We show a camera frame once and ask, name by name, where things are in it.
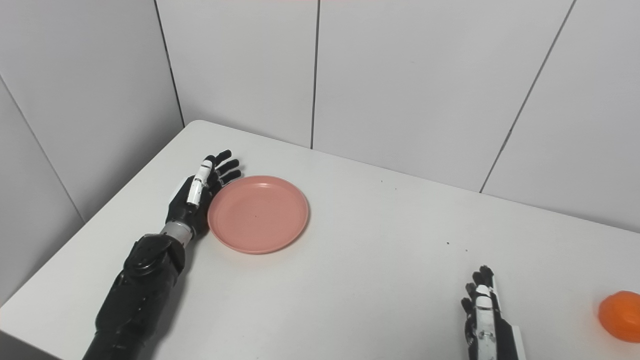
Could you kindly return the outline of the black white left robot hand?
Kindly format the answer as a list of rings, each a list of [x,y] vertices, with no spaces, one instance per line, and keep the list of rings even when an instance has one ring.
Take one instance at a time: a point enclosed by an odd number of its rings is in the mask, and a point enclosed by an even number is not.
[[[208,155],[194,175],[186,178],[169,203],[166,222],[181,223],[190,229],[197,239],[208,232],[208,211],[217,194],[229,183],[242,176],[240,162],[225,150],[218,155]]]

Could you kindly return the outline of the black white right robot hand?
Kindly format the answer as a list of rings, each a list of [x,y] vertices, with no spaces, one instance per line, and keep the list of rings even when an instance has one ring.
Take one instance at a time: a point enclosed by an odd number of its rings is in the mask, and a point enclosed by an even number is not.
[[[472,281],[465,285],[467,296],[461,299],[468,358],[525,360],[520,328],[503,316],[495,273],[487,265],[482,265],[471,277]]]

